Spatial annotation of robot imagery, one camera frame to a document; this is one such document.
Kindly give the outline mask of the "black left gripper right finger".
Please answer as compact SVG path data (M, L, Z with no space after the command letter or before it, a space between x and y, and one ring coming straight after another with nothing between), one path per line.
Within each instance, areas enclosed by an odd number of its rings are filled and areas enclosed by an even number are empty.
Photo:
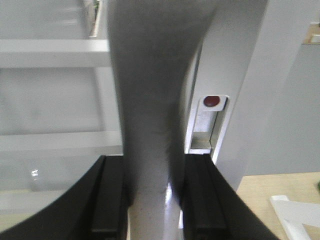
M242 201L208 154L185 156L181 199L186 240L276 240Z

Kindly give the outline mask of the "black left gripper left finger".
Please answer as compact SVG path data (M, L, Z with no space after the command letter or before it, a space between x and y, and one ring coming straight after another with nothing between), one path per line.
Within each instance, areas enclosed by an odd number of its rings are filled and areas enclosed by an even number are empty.
M125 240L128 198L122 156L100 156L47 207L3 231L2 240Z

